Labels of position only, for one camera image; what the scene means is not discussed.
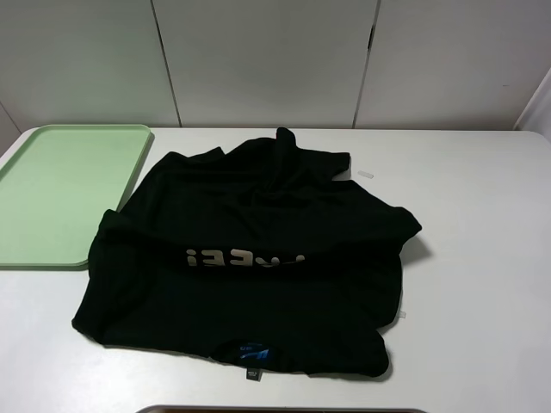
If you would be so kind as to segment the black short sleeve t-shirt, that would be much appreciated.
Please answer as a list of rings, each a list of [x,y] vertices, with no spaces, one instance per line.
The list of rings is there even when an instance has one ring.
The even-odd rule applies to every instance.
[[[156,163],[91,244],[73,328],[110,348],[278,373],[378,377],[398,314],[400,252],[421,230],[339,175],[346,152],[287,128]]]

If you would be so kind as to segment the light green plastic tray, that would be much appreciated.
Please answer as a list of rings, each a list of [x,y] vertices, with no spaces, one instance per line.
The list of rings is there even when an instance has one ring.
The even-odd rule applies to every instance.
[[[103,214],[130,197],[152,139],[143,125],[33,130],[1,168],[1,267],[85,266]]]

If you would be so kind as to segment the clear tape piece far right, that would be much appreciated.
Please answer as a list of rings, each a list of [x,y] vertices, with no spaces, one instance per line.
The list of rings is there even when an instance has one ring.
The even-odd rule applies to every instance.
[[[368,179],[373,179],[374,178],[373,174],[371,174],[369,172],[366,172],[366,171],[359,170],[357,173],[358,173],[359,176],[363,176],[363,177],[366,177]]]

